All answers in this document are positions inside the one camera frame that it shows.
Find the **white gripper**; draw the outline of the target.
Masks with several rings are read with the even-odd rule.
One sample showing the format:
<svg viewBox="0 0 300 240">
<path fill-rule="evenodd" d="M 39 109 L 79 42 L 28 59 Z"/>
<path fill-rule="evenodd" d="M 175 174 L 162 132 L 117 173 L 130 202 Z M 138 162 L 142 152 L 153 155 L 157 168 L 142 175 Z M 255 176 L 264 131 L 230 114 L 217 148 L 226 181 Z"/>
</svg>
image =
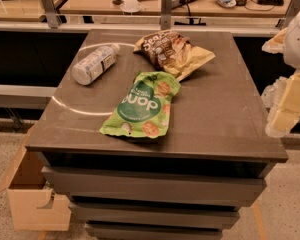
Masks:
<svg viewBox="0 0 300 240">
<path fill-rule="evenodd" d="M 271 54 L 283 52 L 285 63 L 300 69 L 300 11 L 287 29 L 280 30 L 263 44 L 262 50 Z M 276 85 L 265 132 L 270 137 L 282 138 L 300 121 L 300 70 L 289 78 L 280 78 Z"/>
</svg>

